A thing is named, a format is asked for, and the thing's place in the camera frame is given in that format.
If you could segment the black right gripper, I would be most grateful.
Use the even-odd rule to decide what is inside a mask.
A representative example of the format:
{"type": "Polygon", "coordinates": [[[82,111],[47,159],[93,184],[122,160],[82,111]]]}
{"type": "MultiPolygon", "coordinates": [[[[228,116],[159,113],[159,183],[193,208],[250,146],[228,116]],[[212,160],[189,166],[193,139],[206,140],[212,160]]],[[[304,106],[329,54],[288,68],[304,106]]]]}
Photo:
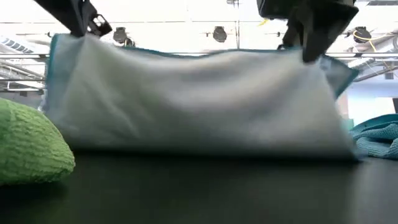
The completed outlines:
{"type": "Polygon", "coordinates": [[[359,11],[352,0],[298,0],[292,7],[298,9],[298,20],[288,20],[277,49],[300,47],[302,24],[304,62],[313,62],[323,55],[359,11]]]}

